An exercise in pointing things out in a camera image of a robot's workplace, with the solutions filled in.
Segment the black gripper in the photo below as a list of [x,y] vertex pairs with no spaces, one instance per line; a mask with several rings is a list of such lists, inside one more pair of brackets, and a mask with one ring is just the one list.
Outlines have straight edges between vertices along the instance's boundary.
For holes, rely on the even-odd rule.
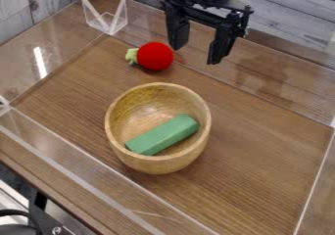
[[230,54],[236,37],[244,37],[252,7],[240,0],[164,0],[167,38],[174,50],[188,42],[190,21],[216,27],[210,44],[208,65],[216,65]]

